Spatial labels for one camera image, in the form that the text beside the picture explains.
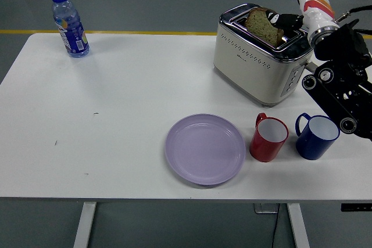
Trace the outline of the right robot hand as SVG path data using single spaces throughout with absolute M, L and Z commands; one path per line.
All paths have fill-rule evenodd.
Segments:
M 297 30 L 301 27 L 306 27 L 309 30 L 309 34 L 313 34 L 320 29 L 336 30 L 339 28 L 329 0 L 296 1 L 298 1 L 301 15 L 278 14 L 269 9 L 266 11 L 266 16 L 270 24 L 282 30 Z

